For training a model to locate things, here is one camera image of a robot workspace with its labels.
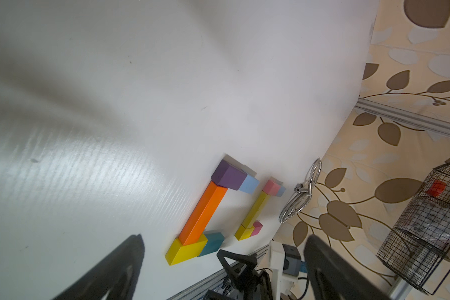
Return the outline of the long yellow-green block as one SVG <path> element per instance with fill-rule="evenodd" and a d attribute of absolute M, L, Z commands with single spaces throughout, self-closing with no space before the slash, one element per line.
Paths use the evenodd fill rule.
<path fill-rule="evenodd" d="M 252 225 L 254 225 L 254 223 L 256 222 L 260 214 L 263 212 L 269 200 L 270 195 L 266 194 L 265 192 L 261 192 L 256 202 L 252 206 L 250 212 L 248 212 L 247 216 L 242 222 L 242 226 L 244 228 L 250 229 Z"/>

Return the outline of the purple block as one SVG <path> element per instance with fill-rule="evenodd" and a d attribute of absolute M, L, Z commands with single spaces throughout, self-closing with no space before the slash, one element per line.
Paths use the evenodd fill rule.
<path fill-rule="evenodd" d="M 247 176 L 244 171 L 235 165 L 222 160 L 211 176 L 211 180 L 217 186 L 238 191 Z"/>

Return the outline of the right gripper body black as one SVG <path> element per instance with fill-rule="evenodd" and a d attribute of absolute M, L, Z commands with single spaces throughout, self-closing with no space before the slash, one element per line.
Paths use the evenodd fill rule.
<path fill-rule="evenodd" d="M 234 287 L 227 276 L 220 288 L 210 289 L 203 297 L 204 300 L 273 300 L 270 275 L 264 270 L 253 271 L 246 286 L 239 290 Z"/>

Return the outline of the pink block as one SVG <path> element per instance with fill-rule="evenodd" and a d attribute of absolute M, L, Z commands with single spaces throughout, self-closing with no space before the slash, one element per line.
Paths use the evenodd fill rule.
<path fill-rule="evenodd" d="M 273 179 L 269 179 L 266 185 L 263 187 L 262 192 L 270 196 L 277 196 L 281 190 L 282 186 L 280 183 Z"/>

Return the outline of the plastic bag in basket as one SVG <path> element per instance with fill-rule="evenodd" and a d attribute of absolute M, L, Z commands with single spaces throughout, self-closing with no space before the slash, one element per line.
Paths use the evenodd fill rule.
<path fill-rule="evenodd" d="M 397 231 L 450 262 L 450 203 L 431 196 L 412 199 L 396 223 Z"/>

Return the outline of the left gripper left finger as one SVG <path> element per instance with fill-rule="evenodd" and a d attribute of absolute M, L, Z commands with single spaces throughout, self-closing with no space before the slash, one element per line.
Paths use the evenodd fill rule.
<path fill-rule="evenodd" d="M 56 296 L 57 300 L 131 300 L 145 257 L 142 236 L 132 235 Z"/>

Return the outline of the magenta block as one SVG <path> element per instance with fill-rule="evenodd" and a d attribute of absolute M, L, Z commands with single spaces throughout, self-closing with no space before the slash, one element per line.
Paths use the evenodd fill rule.
<path fill-rule="evenodd" d="M 263 225 L 259 221 L 256 221 L 253 224 L 253 231 L 251 233 L 251 237 L 259 235 L 259 233 L 261 232 L 262 228 L 263 228 Z"/>

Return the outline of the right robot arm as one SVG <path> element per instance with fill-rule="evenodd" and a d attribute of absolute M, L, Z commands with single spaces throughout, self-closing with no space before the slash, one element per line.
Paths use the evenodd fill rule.
<path fill-rule="evenodd" d="M 305 281 L 305 290 L 310 284 L 301 277 L 303 267 L 297 247 L 271 241 L 268 248 L 269 266 L 258 269 L 258 257 L 245 256 L 220 250 L 217 258 L 226 278 L 222 291 L 209 290 L 205 300 L 296 300 L 291 291 L 300 281 Z"/>

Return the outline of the yellow block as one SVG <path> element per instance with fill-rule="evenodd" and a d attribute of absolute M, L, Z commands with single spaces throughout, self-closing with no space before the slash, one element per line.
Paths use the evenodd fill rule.
<path fill-rule="evenodd" d="M 204 250 L 208 243 L 207 237 L 202 234 L 198 242 L 184 246 L 181 241 L 176 238 L 170 249 L 165 255 L 168 265 L 174 266 L 185 261 L 197 258 Z"/>
<path fill-rule="evenodd" d="M 251 237 L 254 230 L 255 230 L 255 227 L 253 225 L 249 228 L 246 228 L 243 225 L 241 225 L 238 228 L 238 230 L 236 231 L 234 236 L 238 241 L 247 240 L 248 238 Z"/>

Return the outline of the light blue block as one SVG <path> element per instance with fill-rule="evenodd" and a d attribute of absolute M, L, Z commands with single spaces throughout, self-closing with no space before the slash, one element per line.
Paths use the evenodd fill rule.
<path fill-rule="evenodd" d="M 281 186 L 279 191 L 277 192 L 276 196 L 277 197 L 282 197 L 284 195 L 285 191 L 286 191 L 286 188 L 284 186 Z"/>
<path fill-rule="evenodd" d="M 254 176 L 248 174 L 242 185 L 240 186 L 239 191 L 247 193 L 249 195 L 253 195 L 259 185 L 260 181 L 257 180 Z"/>

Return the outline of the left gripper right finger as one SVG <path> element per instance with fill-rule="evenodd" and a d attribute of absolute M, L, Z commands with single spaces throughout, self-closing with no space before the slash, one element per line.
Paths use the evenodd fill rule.
<path fill-rule="evenodd" d="M 387 300 L 389 297 L 356 271 L 322 239 L 312 235 L 304 247 L 308 280 L 317 300 Z"/>

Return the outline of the orange long block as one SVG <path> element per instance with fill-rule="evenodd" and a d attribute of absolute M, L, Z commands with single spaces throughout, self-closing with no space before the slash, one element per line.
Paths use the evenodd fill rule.
<path fill-rule="evenodd" d="M 218 186 L 213 181 L 210 182 L 179 235 L 182 245 L 187 246 L 198 242 L 227 191 L 228 188 Z"/>

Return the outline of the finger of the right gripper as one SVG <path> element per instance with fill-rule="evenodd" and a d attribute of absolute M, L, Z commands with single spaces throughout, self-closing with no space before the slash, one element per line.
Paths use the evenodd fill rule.
<path fill-rule="evenodd" d="M 226 250 L 219 250 L 217 258 L 230 280 L 248 280 L 258 265 L 255 254 L 244 255 Z"/>

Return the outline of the teal block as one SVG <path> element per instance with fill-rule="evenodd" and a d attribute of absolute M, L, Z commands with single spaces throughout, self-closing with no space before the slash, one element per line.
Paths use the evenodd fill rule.
<path fill-rule="evenodd" d="M 207 233 L 205 234 L 205 237 L 207 238 L 207 244 L 202 250 L 199 257 L 210 255 L 212 253 L 219 251 L 220 247 L 225 241 L 224 235 L 220 232 Z"/>

